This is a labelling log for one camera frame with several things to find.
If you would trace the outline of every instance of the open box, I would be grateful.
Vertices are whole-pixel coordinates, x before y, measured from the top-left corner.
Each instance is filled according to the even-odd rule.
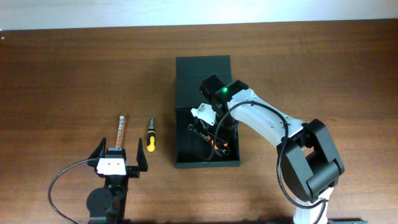
[[[200,139],[196,134],[192,134],[188,129],[188,125],[193,124],[194,120],[191,109],[198,108],[201,103],[209,103],[199,90],[202,80],[214,74],[225,84],[232,82],[229,55],[177,57],[176,66],[176,168],[239,166],[241,158],[238,138],[229,142],[231,149],[229,155],[219,157],[215,154],[212,160],[204,161],[197,154],[208,157],[211,152],[211,144]]]

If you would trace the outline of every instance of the brown tabletop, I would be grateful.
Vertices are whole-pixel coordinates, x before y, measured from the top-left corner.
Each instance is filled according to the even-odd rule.
[[[292,216],[275,175],[276,150],[239,125],[242,164],[174,168],[175,58],[230,55],[234,79],[306,122],[323,121],[346,172],[329,218],[398,223],[398,21],[5,31],[0,40],[0,223],[66,223],[47,188],[103,136],[135,165],[155,118],[149,172],[131,179],[126,218],[210,222]],[[86,197],[103,185],[84,165],[65,173],[55,205],[88,222]]]

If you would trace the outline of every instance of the yellow screwdriver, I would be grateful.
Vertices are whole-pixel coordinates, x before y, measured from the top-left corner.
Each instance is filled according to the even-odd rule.
[[[155,125],[154,118],[150,119],[150,125],[148,129],[147,136],[147,149],[149,152],[153,152],[155,150]]]

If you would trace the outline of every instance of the white background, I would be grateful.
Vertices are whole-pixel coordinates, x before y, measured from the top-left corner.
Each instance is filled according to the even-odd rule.
[[[3,30],[393,17],[398,0],[0,0]]]

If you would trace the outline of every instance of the table surface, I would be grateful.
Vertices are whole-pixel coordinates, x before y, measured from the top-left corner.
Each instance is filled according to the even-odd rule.
[[[66,223],[47,188],[116,140],[125,114],[127,164],[155,118],[149,172],[131,179],[126,218],[218,222],[292,216],[276,150],[239,125],[242,164],[174,168],[175,58],[230,55],[233,78],[295,118],[318,118],[346,172],[329,218],[398,223],[398,20],[6,31],[0,40],[0,223]],[[88,166],[65,173],[53,201],[80,223],[103,185]]]

